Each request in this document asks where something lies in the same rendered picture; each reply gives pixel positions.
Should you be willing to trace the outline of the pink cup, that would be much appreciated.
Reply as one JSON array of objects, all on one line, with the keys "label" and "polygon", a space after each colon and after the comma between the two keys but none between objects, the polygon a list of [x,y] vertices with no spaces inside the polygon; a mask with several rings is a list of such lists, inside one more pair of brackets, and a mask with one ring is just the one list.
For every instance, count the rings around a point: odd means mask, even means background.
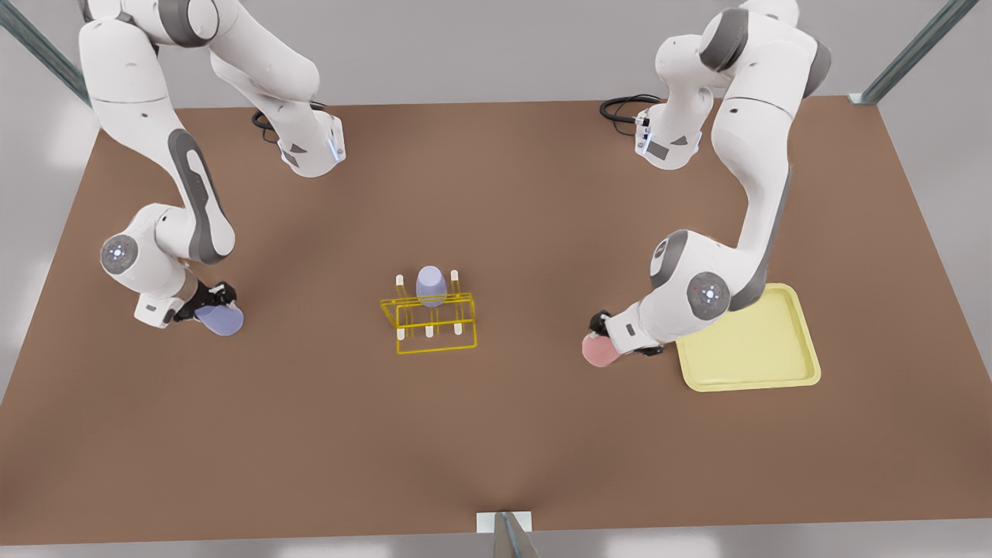
[{"label": "pink cup", "polygon": [[608,367],[622,356],[609,336],[599,336],[595,332],[589,332],[582,339],[581,352],[585,360],[595,367]]}]

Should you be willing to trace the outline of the lavender cup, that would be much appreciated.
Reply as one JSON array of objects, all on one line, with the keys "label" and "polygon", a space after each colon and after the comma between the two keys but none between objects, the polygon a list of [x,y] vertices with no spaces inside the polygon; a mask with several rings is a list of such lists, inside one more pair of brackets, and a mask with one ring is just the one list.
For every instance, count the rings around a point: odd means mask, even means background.
[{"label": "lavender cup", "polygon": [[217,336],[232,336],[244,323],[244,314],[234,304],[196,308],[194,317]]},{"label": "lavender cup", "polygon": [[426,308],[442,306],[449,294],[446,276],[436,266],[425,266],[419,269],[415,292],[419,304]]}]

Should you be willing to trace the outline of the silver frame post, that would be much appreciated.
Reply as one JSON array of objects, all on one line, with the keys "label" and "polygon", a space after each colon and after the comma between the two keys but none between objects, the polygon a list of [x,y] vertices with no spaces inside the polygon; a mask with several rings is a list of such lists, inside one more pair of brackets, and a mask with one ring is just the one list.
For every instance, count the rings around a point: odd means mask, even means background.
[{"label": "silver frame post", "polygon": [[56,75],[83,103],[90,105],[84,75],[10,0],[0,0],[0,27],[7,29],[33,57]]},{"label": "silver frame post", "polygon": [[530,540],[530,511],[476,513],[476,532],[492,534],[492,558],[539,558],[539,552]]},{"label": "silver frame post", "polygon": [[956,27],[958,22],[974,10],[981,1],[947,0],[943,7],[903,47],[901,52],[890,61],[888,66],[879,73],[878,77],[864,91],[847,95],[848,102],[851,105],[858,106],[878,105],[897,84],[900,84],[917,67],[917,64],[931,52],[933,47],[938,45],[949,34],[949,31]]}]

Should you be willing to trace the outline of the pale yellow tray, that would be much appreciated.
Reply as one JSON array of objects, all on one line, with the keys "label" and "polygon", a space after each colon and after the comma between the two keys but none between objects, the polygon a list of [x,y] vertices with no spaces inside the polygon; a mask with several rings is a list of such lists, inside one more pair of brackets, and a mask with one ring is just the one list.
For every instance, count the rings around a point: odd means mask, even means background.
[{"label": "pale yellow tray", "polygon": [[796,291],[766,284],[756,303],[676,342],[685,384],[697,392],[814,385],[821,364]]}]

